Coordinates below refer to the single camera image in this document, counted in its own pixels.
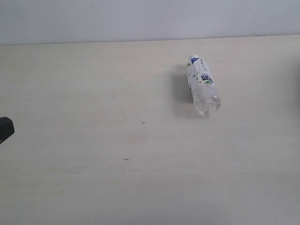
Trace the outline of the clear bottle blue white label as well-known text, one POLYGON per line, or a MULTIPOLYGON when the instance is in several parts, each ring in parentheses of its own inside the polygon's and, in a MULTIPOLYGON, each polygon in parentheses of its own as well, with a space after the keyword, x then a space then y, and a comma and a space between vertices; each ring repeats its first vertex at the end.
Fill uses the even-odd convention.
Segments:
POLYGON ((191 55, 185 71, 193 105, 201 116, 208 117, 221 107, 221 100, 209 67, 202 58, 191 55))

